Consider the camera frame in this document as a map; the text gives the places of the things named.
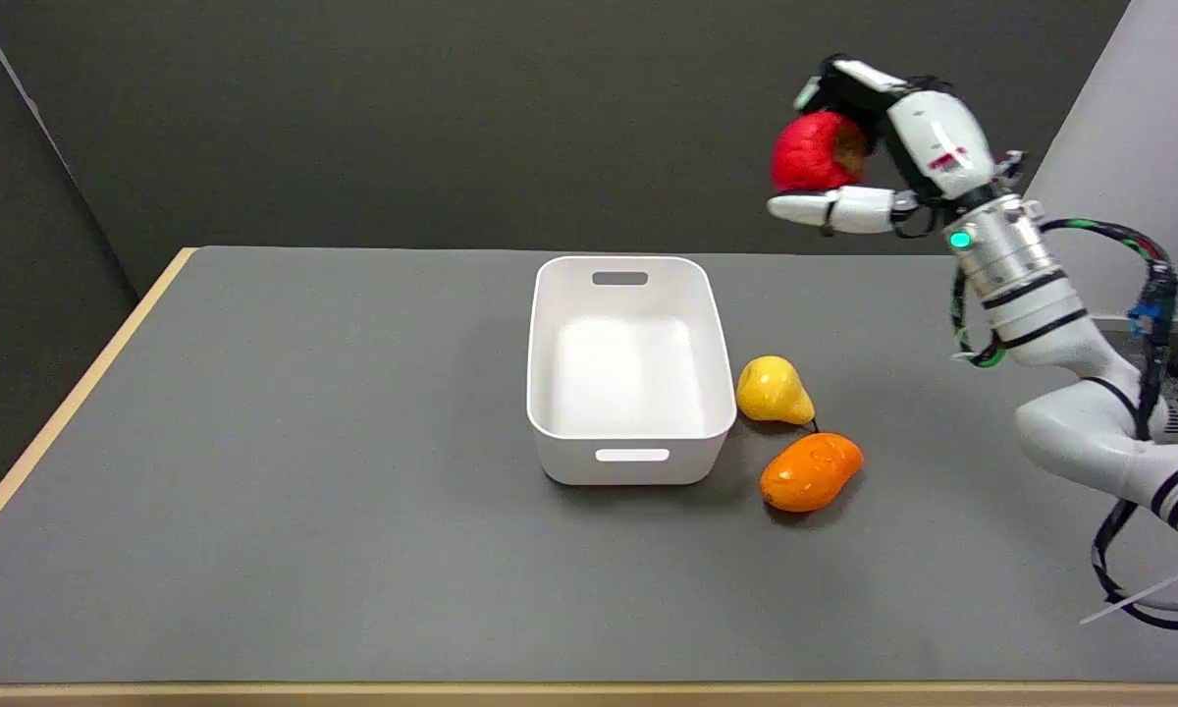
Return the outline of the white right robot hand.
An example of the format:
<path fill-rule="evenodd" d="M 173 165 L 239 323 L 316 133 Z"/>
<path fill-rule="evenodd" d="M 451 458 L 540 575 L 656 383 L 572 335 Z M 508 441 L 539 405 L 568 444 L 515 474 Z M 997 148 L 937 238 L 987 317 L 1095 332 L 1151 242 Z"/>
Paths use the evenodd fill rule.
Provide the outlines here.
<path fill-rule="evenodd" d="M 848 55 L 823 59 L 794 100 L 772 160 L 775 218 L 826 236 L 927 230 L 1014 189 L 1025 152 L 993 156 L 969 107 L 932 75 L 899 78 Z"/>

